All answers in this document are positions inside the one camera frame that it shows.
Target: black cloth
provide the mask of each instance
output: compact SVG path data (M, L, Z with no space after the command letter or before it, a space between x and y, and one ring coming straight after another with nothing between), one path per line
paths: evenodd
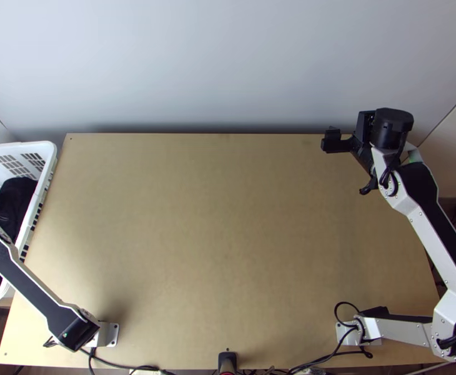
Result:
M23 218L36 190L37 181L28 177L15 177L2 184L0 189L0 226L13 241L20 232Z

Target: black cable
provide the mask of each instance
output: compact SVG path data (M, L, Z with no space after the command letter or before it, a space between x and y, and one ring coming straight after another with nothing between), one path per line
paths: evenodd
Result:
M92 366L91 366L91 360L94 357L95 351L96 351L95 347L91 348L91 351L89 352L89 356L87 357L87 368L89 369L90 375L94 375L94 371L92 370Z
M337 322L339 324L342 324L343 326L345 327L351 327L342 337L341 339L339 340L337 346L335 347L335 349L332 351L332 353L326 355L326 356L322 356L320 358L317 358L315 359L314 361L311 361L311 362L308 362L308 363L303 363L303 364L300 364L299 366L296 366L296 367L293 367L292 369L289 370L289 374L290 375L294 375L296 373L298 373L299 371L302 371L302 370L305 370L311 366L315 366L317 364L322 364L324 362L327 362L329 359L331 359L332 357L335 357L335 356L344 356L346 354L363 354L365 357L371 359L373 358L373 354L371 352L368 352L365 350L365 348L363 346L359 346L359 350L356 350L356 351L346 351L346 352L338 352L342 343L344 342L344 339L353 331L355 330L358 330L358 326L355 325L355 324L346 324L344 323L343 321L341 321L338 316L337 316L337 309L342 306L342 305L349 305L351 307L353 307L357 313L360 313L360 310L358 310L358 308L353 305L352 303L349 303L347 301L341 301L339 303L337 303L334 307L334 316L337 320ZM361 327L361 330L362 330L362 336L361 337L364 337L365 336L365 327L362 323L362 321L358 318L356 318L356 320L358 321L360 327Z
M47 339L46 342L42 344L42 346L45 348L52 348L55 345L57 345L57 343L55 340L52 340L52 336L50 336L49 339Z
M337 304L335 304L335 306L334 306L335 320L337 320L338 323L341 323L345 327L356 327L356 324L346 324L341 319L339 319L339 317L337 316L337 309L340 308L344 304L351 306L352 308L354 308L357 311L357 314L360 314L360 310L358 310L358 308L355 305L353 305L352 303L347 302L347 301L341 301L341 302L338 302Z
M13 373L13 375L18 375L24 368L25 366L19 366L16 371Z
M398 150L391 159L391 162L386 166L386 169L384 169L384 172L381 174L381 177L379 179L379 184L382 185L385 189L388 188L388 182L389 182L389 175L393 171L394 168L396 168L400 164L400 156L402 155L402 152L404 151L405 147L405 142L407 141L407 135L408 133L402 133L401 140L400 140L400 145L398 146Z
M47 339L47 341L42 346L44 346L45 348L52 348L55 345L57 345L57 343L55 342L55 340L52 340L52 336L51 336L49 339ZM88 356L87 368L89 369L89 374L91 374L91 375L94 375L94 370L91 365L91 362L93 359L95 361L101 362L103 364L106 364L107 366L114 367L116 369L132 370L131 374L133 374L137 370L141 370L141 371L160 371L163 375L176 375L173 372L170 372L167 370L162 370L157 366L150 366L147 364L144 364L141 366L126 366L123 364L117 364L117 363L113 363L110 361L106 361L105 359L96 356L96 347L92 347L90 351L87 351L85 349L80 349L80 351Z

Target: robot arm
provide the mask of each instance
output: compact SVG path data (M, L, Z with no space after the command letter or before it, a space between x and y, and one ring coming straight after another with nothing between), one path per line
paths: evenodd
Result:
M411 114L396 109L360 112L351 138L341 140L340 131L331 129L322 140L322 149L356 157L370 175L360 193L378 189L391 207L409 219L447 291L432 317L393 315L386 307L360 312L347 324L362 324L365 334L358 337L352 332L344 344L362 345L385 338L428 347L436 356L456 361L456 231L438 203L438 187L430 170L417 148L406 142L413 123ZM400 163L402 151L409 154L404 165ZM348 328L339 324L338 338Z
M0 227L0 275L47 320L55 341L71 351L82 346L115 346L119 325L97 321L87 311L63 303L18 257L18 250Z

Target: white laundry basket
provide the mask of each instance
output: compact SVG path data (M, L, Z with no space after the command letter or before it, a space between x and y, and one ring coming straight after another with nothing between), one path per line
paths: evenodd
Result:
M15 242L21 261L25 260L27 255L56 162L56 146L51 142L0 144L0 188L4 181L13 177L29 177L38 181ZM12 297L13 294L14 289L6 280L2 280L0 300Z

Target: plywood tabletop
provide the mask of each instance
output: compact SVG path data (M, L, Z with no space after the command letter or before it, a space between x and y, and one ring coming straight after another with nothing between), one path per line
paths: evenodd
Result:
M68 134L26 264L64 301L119 322L110 361L209 369L289 368L336 345L332 310L432 315L438 296L406 218L349 154L318 135ZM344 317L351 317L345 311ZM86 367L46 349L44 318L15 295L0 363ZM386 341L374 358L432 362Z

